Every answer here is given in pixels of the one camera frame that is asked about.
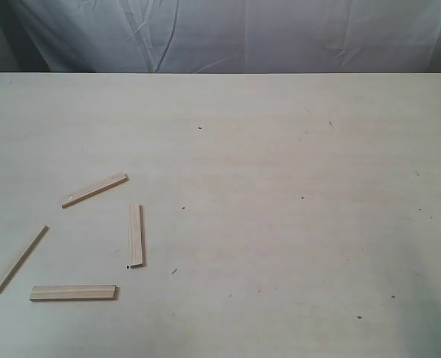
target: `wooden stick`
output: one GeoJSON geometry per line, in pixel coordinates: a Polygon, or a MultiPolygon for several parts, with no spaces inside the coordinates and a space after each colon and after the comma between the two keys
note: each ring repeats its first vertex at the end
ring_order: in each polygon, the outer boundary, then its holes
{"type": "Polygon", "coordinates": [[[42,239],[42,237],[47,233],[49,227],[46,225],[41,229],[41,231],[32,239],[26,246],[19,251],[19,253],[13,257],[13,259],[7,264],[6,268],[0,273],[0,293],[3,291],[4,287],[10,282],[10,279],[19,267],[23,264],[29,254],[33,251],[36,244],[42,239]]]}
{"type": "Polygon", "coordinates": [[[143,260],[143,208],[129,204],[129,264],[128,269],[142,266],[143,260]]]}
{"type": "Polygon", "coordinates": [[[116,285],[35,286],[30,300],[38,301],[94,301],[113,300],[116,285]]]}
{"type": "Polygon", "coordinates": [[[63,204],[61,205],[61,207],[63,209],[66,209],[71,205],[77,204],[79,201],[88,199],[91,196],[94,196],[96,194],[99,194],[100,192],[113,188],[116,185],[125,183],[128,180],[129,180],[128,176],[124,173],[113,175],[108,179],[101,180],[97,183],[86,186],[85,188],[80,189],[77,192],[73,192],[72,194],[69,194],[63,199],[63,204]]]}

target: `white table surface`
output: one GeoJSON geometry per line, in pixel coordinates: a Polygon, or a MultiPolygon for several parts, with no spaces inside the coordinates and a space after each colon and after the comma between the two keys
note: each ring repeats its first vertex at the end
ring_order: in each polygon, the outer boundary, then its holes
{"type": "Polygon", "coordinates": [[[0,74],[0,269],[42,224],[0,357],[441,357],[441,75],[0,74]]]}

